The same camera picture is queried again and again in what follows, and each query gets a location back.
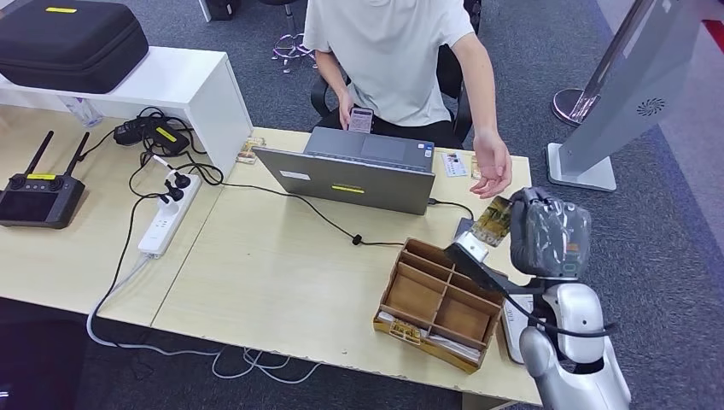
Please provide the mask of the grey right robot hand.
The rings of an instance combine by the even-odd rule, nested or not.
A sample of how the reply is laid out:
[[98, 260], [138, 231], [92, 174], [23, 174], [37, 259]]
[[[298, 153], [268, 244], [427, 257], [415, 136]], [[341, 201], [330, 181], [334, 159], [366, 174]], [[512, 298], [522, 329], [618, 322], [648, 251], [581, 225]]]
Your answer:
[[572, 202], [540, 187], [511, 196], [511, 261], [520, 272], [537, 278], [575, 280], [590, 256], [592, 217]]

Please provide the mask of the person's left hand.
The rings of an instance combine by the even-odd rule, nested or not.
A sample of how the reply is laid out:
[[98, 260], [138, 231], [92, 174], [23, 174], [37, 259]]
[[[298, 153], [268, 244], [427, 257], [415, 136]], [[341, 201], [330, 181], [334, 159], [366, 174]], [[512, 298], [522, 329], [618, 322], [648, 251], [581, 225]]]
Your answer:
[[481, 199], [497, 196], [511, 183], [511, 156], [497, 132], [477, 132], [473, 139], [480, 179], [470, 192]]

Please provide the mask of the person's right hand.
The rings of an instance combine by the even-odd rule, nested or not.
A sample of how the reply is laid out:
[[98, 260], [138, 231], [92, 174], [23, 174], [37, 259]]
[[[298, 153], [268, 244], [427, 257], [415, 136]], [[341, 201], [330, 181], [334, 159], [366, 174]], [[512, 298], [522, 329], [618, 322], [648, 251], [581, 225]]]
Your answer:
[[351, 111], [354, 108], [354, 101], [347, 89], [336, 93], [339, 102], [339, 120], [342, 130], [347, 130], [351, 120]]

